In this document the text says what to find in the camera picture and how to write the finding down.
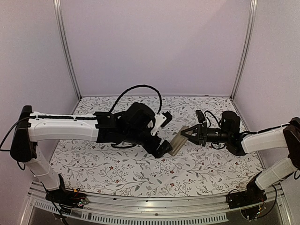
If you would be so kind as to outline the beige remote control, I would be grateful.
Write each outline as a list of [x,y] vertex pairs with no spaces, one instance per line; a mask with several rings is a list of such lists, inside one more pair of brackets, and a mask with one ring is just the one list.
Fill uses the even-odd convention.
[[171,156],[175,156],[187,142],[188,138],[181,134],[181,131],[185,129],[188,129],[188,127],[183,126],[176,134],[176,136],[171,140],[170,145],[172,147],[172,150],[168,152]]

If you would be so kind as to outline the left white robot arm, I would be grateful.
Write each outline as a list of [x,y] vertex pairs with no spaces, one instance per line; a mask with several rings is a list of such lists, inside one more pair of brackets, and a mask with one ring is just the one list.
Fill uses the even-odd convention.
[[38,150],[38,142],[44,140],[84,140],[109,143],[116,149],[142,146],[147,153],[160,158],[172,150],[168,141],[157,134],[171,120],[169,112],[162,112],[159,105],[154,113],[147,105],[134,102],[127,110],[113,113],[116,104],[107,112],[84,115],[42,114],[34,112],[30,105],[23,107],[18,121],[12,125],[1,141],[4,144],[14,133],[7,151],[18,163],[29,168],[34,177],[59,203],[66,203],[70,194],[64,189],[64,181]]

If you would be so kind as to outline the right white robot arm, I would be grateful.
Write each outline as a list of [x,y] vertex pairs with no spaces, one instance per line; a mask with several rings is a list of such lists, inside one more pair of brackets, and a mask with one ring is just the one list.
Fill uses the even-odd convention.
[[242,200],[253,204],[260,198],[260,190],[284,180],[300,168],[300,119],[294,117],[287,124],[250,132],[240,131],[240,117],[233,111],[224,111],[218,128],[210,128],[205,114],[197,110],[199,123],[181,131],[181,135],[196,145],[224,143],[226,149],[236,156],[244,156],[261,150],[288,149],[288,156],[261,172],[247,185]]

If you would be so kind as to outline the floral patterned table mat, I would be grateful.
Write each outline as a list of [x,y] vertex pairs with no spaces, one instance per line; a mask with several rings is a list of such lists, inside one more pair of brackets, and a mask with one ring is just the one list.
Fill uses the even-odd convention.
[[[134,103],[144,103],[152,110],[169,111],[172,121],[158,131],[164,140],[173,139],[183,126],[197,124],[196,110],[209,111],[212,125],[217,126],[221,113],[234,110],[224,97],[157,97],[124,96],[85,97],[75,114],[124,111]],[[251,178],[262,170],[257,154],[237,157],[221,146],[212,148],[185,143],[175,155],[160,159],[141,146],[117,150],[109,144],[62,140],[51,158],[52,168],[60,173],[67,188],[85,192],[136,197],[179,197],[215,195],[243,190]]]

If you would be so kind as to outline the front aluminium rail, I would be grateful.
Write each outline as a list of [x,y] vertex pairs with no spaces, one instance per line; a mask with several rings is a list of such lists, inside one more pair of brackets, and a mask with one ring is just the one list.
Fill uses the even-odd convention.
[[41,184],[33,182],[26,196],[22,225],[291,225],[280,185],[266,191],[258,219],[245,218],[253,205],[230,209],[225,194],[192,197],[127,197],[89,193],[83,208],[58,212],[45,199]]

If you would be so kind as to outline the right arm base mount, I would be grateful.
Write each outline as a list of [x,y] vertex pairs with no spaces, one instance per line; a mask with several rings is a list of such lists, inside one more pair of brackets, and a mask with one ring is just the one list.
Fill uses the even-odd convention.
[[230,192],[226,196],[226,202],[230,209],[249,206],[252,204],[264,202],[267,200],[267,196],[264,190],[261,190],[255,184],[256,177],[252,178],[246,185],[245,191]]

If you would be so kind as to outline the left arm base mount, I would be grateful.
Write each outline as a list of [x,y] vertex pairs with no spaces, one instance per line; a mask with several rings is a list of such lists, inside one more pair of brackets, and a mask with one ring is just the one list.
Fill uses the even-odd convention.
[[87,195],[80,191],[80,188],[74,190],[67,190],[63,177],[58,174],[60,185],[56,190],[46,190],[45,199],[53,203],[58,203],[68,208],[83,208],[84,205],[89,203]]

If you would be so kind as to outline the right aluminium frame post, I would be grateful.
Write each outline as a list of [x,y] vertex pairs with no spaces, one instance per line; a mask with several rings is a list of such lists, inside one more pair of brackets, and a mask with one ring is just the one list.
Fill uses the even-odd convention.
[[234,100],[237,96],[237,92],[240,86],[241,78],[243,75],[243,71],[246,65],[247,61],[247,56],[248,52],[250,49],[250,43],[251,43],[251,38],[255,26],[255,18],[256,18],[256,12],[257,12],[257,4],[258,0],[251,0],[250,1],[250,7],[249,7],[249,15],[248,15],[248,21],[247,21],[247,29],[246,29],[246,34],[244,38],[244,43],[243,43],[243,48],[242,48],[242,54],[240,57],[237,73],[236,73],[236,78],[234,81],[234,85],[232,88],[232,92],[230,95],[230,99]]

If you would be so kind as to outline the aluminium frame post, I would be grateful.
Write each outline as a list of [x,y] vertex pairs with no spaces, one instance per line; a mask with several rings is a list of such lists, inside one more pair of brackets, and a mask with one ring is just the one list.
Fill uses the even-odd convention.
[[64,20],[63,20],[61,1],[54,0],[53,5],[54,5],[56,21],[57,21],[61,46],[62,46],[63,54],[65,57],[67,70],[68,70],[68,73],[70,76],[70,80],[71,80],[73,89],[75,91],[75,95],[80,100],[80,99],[82,99],[82,95],[81,95],[79,84],[78,84],[78,81],[77,81],[77,78],[75,75],[75,69],[74,69],[74,66],[72,63],[72,58],[71,58],[71,54],[70,54],[70,50],[69,50],[69,46],[68,46],[67,34],[66,34]]
[[246,65],[247,61],[247,56],[248,52],[250,49],[250,43],[251,43],[251,38],[255,26],[255,18],[256,18],[256,12],[257,12],[257,4],[258,0],[251,0],[250,1],[250,7],[249,7],[249,15],[248,15],[248,21],[247,21],[247,29],[246,29],[246,34],[244,38],[244,43],[243,43],[243,48],[242,48],[242,54],[240,57],[237,73],[236,73],[236,78],[234,81],[234,85],[232,88],[232,92],[230,95],[230,99],[234,100],[237,96],[237,92],[240,86],[241,78],[243,75],[243,71]]

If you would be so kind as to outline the left aluminium frame post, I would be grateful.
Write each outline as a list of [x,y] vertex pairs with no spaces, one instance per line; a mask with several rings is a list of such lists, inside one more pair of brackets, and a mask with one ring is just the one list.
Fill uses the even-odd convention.
[[56,21],[57,21],[61,46],[62,46],[63,54],[65,57],[67,70],[68,70],[68,73],[70,76],[70,80],[71,80],[73,89],[75,91],[75,95],[80,100],[80,99],[82,99],[82,95],[81,95],[79,84],[78,84],[78,81],[77,81],[77,78],[75,75],[75,69],[74,69],[74,66],[72,63],[72,58],[71,58],[71,54],[70,54],[70,50],[69,50],[69,46],[68,46],[67,34],[66,34],[64,20],[63,20],[61,1],[54,0],[53,5],[54,5]]

